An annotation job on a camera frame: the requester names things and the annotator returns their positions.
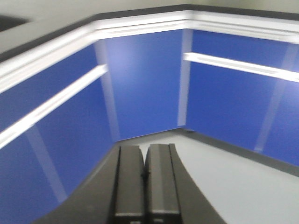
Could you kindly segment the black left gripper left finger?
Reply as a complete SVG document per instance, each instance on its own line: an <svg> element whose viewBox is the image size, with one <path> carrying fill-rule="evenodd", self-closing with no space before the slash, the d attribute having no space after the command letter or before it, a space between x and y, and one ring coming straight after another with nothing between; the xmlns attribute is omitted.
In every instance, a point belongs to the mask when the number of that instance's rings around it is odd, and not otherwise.
<svg viewBox="0 0 299 224"><path fill-rule="evenodd" d="M115 145L57 208L35 224L143 224L143 156L139 146Z"/></svg>

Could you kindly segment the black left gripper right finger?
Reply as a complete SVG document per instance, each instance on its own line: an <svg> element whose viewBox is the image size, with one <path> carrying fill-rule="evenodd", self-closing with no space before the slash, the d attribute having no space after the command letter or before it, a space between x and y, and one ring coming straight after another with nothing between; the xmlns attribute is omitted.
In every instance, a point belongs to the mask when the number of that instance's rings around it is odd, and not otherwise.
<svg viewBox="0 0 299 224"><path fill-rule="evenodd" d="M151 144L145 172L147 223L225 223L187 172L174 144Z"/></svg>

